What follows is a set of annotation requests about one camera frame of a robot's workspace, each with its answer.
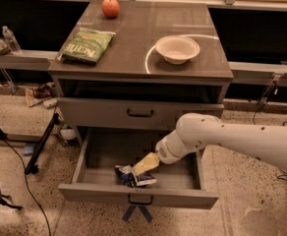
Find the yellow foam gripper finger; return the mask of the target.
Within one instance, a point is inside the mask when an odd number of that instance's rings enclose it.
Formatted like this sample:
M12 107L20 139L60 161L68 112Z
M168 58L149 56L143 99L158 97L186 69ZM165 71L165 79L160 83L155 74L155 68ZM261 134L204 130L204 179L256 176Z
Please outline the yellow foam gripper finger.
M160 160L157 154L154 152L150 152L142 160L140 160L133 166L133 174L141 175L151 169L156 168L159 165L159 162Z

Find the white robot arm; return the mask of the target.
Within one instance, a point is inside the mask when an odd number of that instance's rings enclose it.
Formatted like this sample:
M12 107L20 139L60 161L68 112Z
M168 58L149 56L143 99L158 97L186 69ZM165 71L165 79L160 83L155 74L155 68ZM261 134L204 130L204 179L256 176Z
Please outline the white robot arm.
M160 162L175 163L208 145L229 148L287 171L287 126L226 124L215 116L188 113L156 144L155 152L134 166L133 174L154 169Z

